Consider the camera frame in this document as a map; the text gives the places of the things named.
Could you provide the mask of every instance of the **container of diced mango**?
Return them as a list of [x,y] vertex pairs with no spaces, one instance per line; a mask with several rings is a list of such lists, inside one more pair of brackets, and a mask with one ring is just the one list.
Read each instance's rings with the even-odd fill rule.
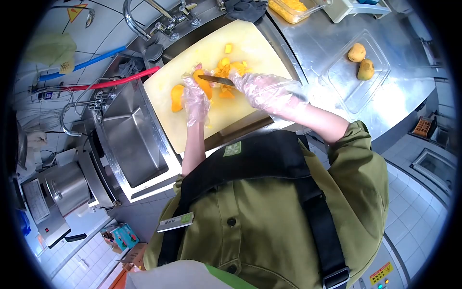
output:
[[268,5],[287,22],[295,24],[328,7],[332,0],[269,0]]

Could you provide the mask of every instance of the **black apron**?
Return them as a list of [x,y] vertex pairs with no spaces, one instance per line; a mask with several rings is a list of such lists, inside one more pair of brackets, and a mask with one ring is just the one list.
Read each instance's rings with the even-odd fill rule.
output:
[[[323,288],[344,289],[350,269],[345,265],[325,195],[311,177],[298,140],[308,148],[304,135],[277,130],[217,150],[184,178],[181,199],[172,217],[188,213],[191,204],[227,182],[265,177],[291,179],[313,234]],[[164,232],[158,266],[176,261],[186,228]]]

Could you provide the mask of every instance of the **name badge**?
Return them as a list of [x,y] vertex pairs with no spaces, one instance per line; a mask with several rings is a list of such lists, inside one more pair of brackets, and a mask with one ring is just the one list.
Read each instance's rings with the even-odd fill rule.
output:
[[187,214],[170,218],[167,220],[162,220],[157,226],[157,233],[165,232],[168,230],[173,230],[176,228],[186,227],[193,224],[194,212],[189,212]]

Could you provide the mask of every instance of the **warning sticker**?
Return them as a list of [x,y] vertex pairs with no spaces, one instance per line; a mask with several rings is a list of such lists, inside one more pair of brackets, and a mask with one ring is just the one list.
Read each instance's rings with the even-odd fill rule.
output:
[[371,281],[371,285],[376,284],[379,282],[383,277],[387,276],[393,270],[393,266],[390,262],[385,264],[382,268],[380,268],[377,272],[369,276],[369,280]]
[[79,9],[79,7],[87,7],[88,4],[80,4],[80,5],[75,5],[75,8],[68,8],[67,9],[67,14],[69,15],[69,20],[71,20],[71,23],[74,22],[74,20],[77,18],[77,16],[82,12],[83,9]]

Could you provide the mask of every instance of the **cutting board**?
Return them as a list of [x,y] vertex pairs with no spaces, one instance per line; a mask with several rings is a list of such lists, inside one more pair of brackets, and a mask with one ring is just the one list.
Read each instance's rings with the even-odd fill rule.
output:
[[[232,52],[225,53],[225,45],[232,44]],[[181,75],[191,72],[202,62],[203,68],[216,68],[220,59],[246,61],[253,73],[276,74],[292,79],[276,52],[251,22],[235,20],[214,31],[190,46],[144,82],[144,88],[152,107],[177,154],[186,145],[186,112],[172,112],[170,91],[183,84]],[[209,123],[204,128],[204,138],[219,132],[228,125],[254,112],[245,96],[233,89],[234,99],[220,98],[220,88],[213,89]]]

